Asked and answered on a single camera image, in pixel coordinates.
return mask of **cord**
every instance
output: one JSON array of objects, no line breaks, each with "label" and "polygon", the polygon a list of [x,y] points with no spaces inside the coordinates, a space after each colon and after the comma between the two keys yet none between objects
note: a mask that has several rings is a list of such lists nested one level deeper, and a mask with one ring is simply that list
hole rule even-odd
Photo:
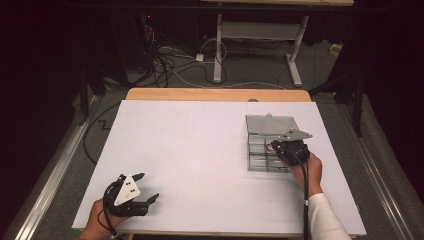
[{"label": "cord", "polygon": [[297,157],[297,155],[290,151],[287,150],[290,154],[292,154],[297,162],[299,163],[300,167],[302,168],[302,173],[303,173],[303,184],[304,184],[304,197],[303,197],[303,201],[304,201],[304,205],[303,205],[303,239],[304,240],[308,240],[309,239],[309,219],[308,219],[308,211],[309,211],[309,176],[308,176],[308,172],[305,170],[305,167],[303,166],[302,161],[300,161],[300,159]]},{"label": "cord", "polygon": [[115,104],[113,104],[112,106],[108,107],[106,110],[104,110],[99,116],[97,116],[93,122],[90,123],[90,125],[88,125],[87,130],[84,133],[83,139],[82,139],[82,146],[84,148],[84,152],[85,155],[87,155],[88,159],[94,164],[96,165],[97,162],[93,159],[93,157],[91,157],[90,153],[88,152],[87,146],[86,146],[86,139],[87,139],[87,135],[88,132],[90,131],[90,129],[93,127],[93,125],[105,114],[107,113],[109,110],[111,110],[112,108],[118,106],[119,104],[121,104],[121,102],[117,102]]},{"label": "cord", "polygon": [[118,239],[118,240],[122,240],[121,236],[119,236],[118,232],[116,232],[115,228],[112,226],[112,223],[110,222],[109,219],[109,213],[107,211],[108,206],[107,206],[107,195],[109,194],[109,191],[114,187],[114,184],[112,183],[111,185],[109,185],[106,190],[105,193],[103,194],[103,214],[105,216],[105,220],[107,223],[107,227],[104,226],[101,222],[100,222],[100,213],[99,215],[97,215],[97,221],[99,221],[100,225],[102,225],[102,227],[104,227],[106,230],[108,230],[111,234],[112,234],[112,239]]}]

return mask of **white sleeve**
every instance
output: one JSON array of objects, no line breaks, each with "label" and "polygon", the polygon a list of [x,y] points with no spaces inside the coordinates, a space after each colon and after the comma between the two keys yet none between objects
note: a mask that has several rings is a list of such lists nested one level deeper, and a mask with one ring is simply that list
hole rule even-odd
[{"label": "white sleeve", "polygon": [[351,239],[323,193],[309,197],[308,215],[313,240]]}]

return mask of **white desk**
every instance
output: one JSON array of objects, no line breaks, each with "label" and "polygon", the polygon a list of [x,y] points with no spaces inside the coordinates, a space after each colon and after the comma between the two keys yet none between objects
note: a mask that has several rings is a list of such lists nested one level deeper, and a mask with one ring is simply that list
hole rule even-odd
[{"label": "white desk", "polygon": [[[245,4],[283,4],[283,5],[306,5],[306,6],[352,6],[353,0],[202,0],[206,2],[245,3]],[[276,24],[276,23],[253,23],[253,22],[224,22],[222,14],[218,14],[216,33],[216,54],[214,65],[214,82],[221,82],[222,70],[222,38],[249,38],[270,40],[294,40],[293,52],[286,55],[286,61],[293,83],[296,87],[302,87],[302,80],[296,66],[296,57],[302,43],[309,16],[303,16],[299,24]]]},{"label": "white desk", "polygon": [[291,174],[247,171],[246,114],[293,116],[324,164],[322,186],[351,235],[366,234],[315,103],[124,101],[76,215],[85,227],[94,200],[119,174],[143,172],[136,201],[160,193],[130,233],[300,236],[302,191]]}]

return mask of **human hand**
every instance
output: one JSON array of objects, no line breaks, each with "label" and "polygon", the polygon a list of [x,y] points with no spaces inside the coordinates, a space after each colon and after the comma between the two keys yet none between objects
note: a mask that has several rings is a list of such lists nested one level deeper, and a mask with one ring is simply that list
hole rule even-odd
[{"label": "human hand", "polygon": [[[117,217],[110,213],[108,214],[108,216],[114,228],[128,219],[128,217]],[[99,199],[93,203],[90,215],[88,217],[87,225],[78,240],[101,240],[104,237],[110,235],[110,232],[106,228],[104,228],[99,223],[99,221],[104,226],[108,226],[103,212],[103,199]]]},{"label": "human hand", "polygon": [[[309,177],[309,196],[311,197],[315,194],[322,193],[321,188],[321,176],[322,176],[322,162],[321,160],[315,156],[315,154],[311,153],[310,158],[307,162],[303,164],[306,172],[308,172]],[[301,189],[304,189],[304,178],[303,171],[300,165],[290,167],[293,172],[293,177],[299,185]]]}]

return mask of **table leg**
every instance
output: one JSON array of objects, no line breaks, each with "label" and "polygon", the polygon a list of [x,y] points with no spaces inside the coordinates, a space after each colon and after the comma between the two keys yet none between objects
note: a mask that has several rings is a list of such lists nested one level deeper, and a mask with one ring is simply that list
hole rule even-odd
[{"label": "table leg", "polygon": [[221,40],[222,40],[222,14],[218,14],[218,22],[216,25],[216,55],[215,55],[215,66],[213,71],[213,81],[215,83],[221,82],[221,64],[222,64],[222,55],[221,55]]},{"label": "table leg", "polygon": [[300,44],[302,43],[302,38],[306,30],[306,24],[308,23],[308,19],[309,19],[309,16],[304,16],[302,18],[302,23],[299,26],[296,40],[294,42],[293,53],[286,55],[287,64],[289,65],[289,70],[292,75],[293,83],[296,87],[302,86],[302,80],[300,79],[299,71],[297,70],[295,60],[296,60],[297,53],[299,52]]}]

